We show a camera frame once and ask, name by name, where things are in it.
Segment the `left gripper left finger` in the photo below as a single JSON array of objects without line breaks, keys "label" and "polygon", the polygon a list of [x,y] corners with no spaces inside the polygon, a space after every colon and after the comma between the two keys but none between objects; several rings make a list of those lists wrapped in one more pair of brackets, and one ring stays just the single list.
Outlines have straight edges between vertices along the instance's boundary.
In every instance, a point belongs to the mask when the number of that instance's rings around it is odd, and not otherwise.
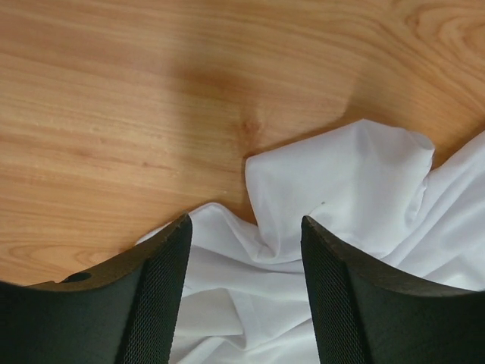
[{"label": "left gripper left finger", "polygon": [[188,215],[63,281],[1,284],[3,363],[166,363],[192,240]]}]

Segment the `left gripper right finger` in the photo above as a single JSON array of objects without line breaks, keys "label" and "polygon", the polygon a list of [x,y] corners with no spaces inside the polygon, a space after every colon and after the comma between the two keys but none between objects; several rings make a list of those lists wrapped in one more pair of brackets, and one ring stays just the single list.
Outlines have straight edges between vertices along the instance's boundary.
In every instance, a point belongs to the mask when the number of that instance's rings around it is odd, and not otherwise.
[{"label": "left gripper right finger", "polygon": [[398,270],[302,219],[301,252],[322,363],[482,363],[484,293]]}]

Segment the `white t-shirt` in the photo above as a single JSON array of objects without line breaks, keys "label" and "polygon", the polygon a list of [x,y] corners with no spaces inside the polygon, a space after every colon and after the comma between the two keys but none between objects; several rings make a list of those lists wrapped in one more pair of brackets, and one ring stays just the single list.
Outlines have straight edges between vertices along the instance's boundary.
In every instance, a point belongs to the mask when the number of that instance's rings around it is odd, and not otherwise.
[{"label": "white t-shirt", "polygon": [[192,211],[172,363],[317,363],[300,239],[306,215],[391,266],[484,288],[484,137],[432,169],[424,135],[373,121],[251,157],[256,223]]}]

